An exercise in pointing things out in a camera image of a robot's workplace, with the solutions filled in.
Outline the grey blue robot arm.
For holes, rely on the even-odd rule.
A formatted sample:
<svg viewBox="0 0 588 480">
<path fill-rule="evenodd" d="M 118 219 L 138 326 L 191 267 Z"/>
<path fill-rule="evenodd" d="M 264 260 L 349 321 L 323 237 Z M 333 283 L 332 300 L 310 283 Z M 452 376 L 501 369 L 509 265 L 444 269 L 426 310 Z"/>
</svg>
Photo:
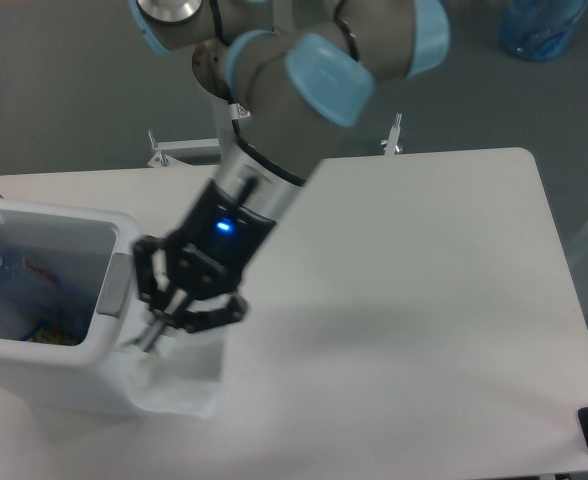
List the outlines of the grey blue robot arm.
<svg viewBox="0 0 588 480">
<path fill-rule="evenodd" d="M 213 44 L 220 98 L 249 112 L 180 226 L 133 246 L 150 351 L 169 328 L 191 334 L 242 320 L 244 268 L 376 86 L 439 65 L 450 27 L 438 1 L 334 1 L 326 20 L 280 33 L 269 1 L 134 1 L 149 47 Z"/>
</svg>

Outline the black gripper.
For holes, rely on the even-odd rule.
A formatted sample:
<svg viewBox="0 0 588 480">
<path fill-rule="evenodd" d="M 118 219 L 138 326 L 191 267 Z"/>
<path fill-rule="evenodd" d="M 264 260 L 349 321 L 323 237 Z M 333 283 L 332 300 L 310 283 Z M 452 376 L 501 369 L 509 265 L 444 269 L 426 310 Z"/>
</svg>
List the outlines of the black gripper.
<svg viewBox="0 0 588 480">
<path fill-rule="evenodd" d="M 166 273 L 172 286 L 187 293 L 159 288 L 153 257 L 164 240 L 143 235 L 132 244 L 137 296 L 152 314 L 151 324 L 138 338 L 140 350 L 152 350 L 167 329 L 193 335 L 240 322 L 248 302 L 235 291 L 243 270 L 276 222 L 246 205 L 258 188 L 256 179 L 242 183 L 230 196 L 210 181 L 182 225 L 166 237 Z M 231 293 L 220 307 L 191 310 L 195 300 Z"/>
</svg>

